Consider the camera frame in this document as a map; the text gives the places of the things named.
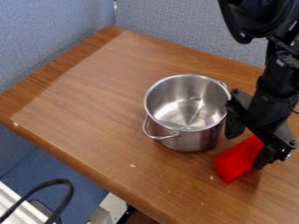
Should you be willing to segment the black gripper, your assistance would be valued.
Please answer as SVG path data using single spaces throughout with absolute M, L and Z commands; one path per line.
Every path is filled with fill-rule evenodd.
M 257 90 L 249 95 L 233 88 L 229 94 L 224 135 L 227 139 L 232 139 L 249 129 L 257 136 L 265 146 L 256 154 L 252 168 L 261 170 L 276 160 L 284 161 L 297 147 L 287 119 L 295 112 L 299 90 L 281 95 Z

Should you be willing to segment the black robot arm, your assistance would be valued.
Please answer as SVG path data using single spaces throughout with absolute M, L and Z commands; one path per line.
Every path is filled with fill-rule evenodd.
M 229 91 L 225 137 L 251 130 L 264 146 L 252 168 L 284 161 L 297 141 L 287 125 L 299 114 L 299 0 L 217 0 L 232 38 L 240 44 L 267 40 L 265 70 L 256 79 L 256 92 Z

